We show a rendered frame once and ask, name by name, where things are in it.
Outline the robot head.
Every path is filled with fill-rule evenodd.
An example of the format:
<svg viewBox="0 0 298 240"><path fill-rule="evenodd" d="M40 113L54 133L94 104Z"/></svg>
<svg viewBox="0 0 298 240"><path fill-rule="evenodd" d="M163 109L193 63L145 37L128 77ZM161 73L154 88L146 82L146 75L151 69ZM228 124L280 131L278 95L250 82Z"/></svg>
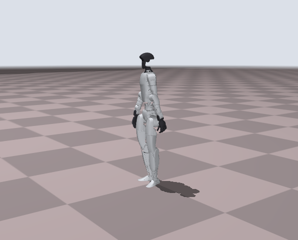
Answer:
<svg viewBox="0 0 298 240"><path fill-rule="evenodd" d="M142 69L145 69L145 72L147 72L146 70L153 72L150 66L145 66L146 62L150 62L150 60L154 59L153 54L146 52L141 54L139 58L142 60Z"/></svg>

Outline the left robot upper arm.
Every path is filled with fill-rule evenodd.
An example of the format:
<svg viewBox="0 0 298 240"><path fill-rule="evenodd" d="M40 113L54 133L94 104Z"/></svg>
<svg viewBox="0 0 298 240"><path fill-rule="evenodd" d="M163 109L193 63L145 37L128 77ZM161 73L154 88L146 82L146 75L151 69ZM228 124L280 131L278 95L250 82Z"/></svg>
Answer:
<svg viewBox="0 0 298 240"><path fill-rule="evenodd" d="M153 95L158 96L158 94L157 94L157 85L156 85L156 75L153 74L153 73L147 74L147 81L149 83L150 90L152 92L152 94L149 96L149 100L153 102L154 100L153 100L152 96Z"/></svg>

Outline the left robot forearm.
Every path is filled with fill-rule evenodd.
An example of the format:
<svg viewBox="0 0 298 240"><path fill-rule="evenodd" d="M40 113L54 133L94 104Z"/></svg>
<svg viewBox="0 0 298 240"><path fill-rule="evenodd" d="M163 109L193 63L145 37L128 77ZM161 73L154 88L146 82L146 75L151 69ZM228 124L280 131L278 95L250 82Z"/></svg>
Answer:
<svg viewBox="0 0 298 240"><path fill-rule="evenodd" d="M154 102L152 103L153 104L153 106L154 106L154 112L155 112L155 114L156 114L156 116L158 115L159 117L160 117L160 119L161 118L163 118L163 114L162 114L162 111L161 111L161 109L160 109L160 101L159 101L159 98L158 98L158 96L156 95L156 94L154 94L153 96L152 96L152 98L153 98L153 100L154 100Z"/></svg>

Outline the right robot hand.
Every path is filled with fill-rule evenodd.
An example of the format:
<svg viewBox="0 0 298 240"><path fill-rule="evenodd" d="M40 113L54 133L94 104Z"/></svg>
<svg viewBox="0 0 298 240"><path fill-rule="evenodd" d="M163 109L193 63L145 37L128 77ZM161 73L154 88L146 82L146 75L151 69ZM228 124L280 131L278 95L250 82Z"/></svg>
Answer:
<svg viewBox="0 0 298 240"><path fill-rule="evenodd" d="M139 115L139 114L136 114L136 110L134 110L134 117L133 117L133 119L132 119L132 125L133 125L133 127L134 128L136 128L136 121L137 121L137 116Z"/></svg>

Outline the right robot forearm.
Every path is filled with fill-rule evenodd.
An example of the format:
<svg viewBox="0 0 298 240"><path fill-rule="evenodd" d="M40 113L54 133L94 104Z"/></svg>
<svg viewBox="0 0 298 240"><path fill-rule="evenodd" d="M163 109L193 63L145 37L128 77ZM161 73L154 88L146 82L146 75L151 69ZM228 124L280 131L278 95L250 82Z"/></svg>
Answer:
<svg viewBox="0 0 298 240"><path fill-rule="evenodd" d="M138 96L137 103L136 103L135 109L134 109L134 110L136 110L137 115L140 113L142 103L143 103L142 99Z"/></svg>

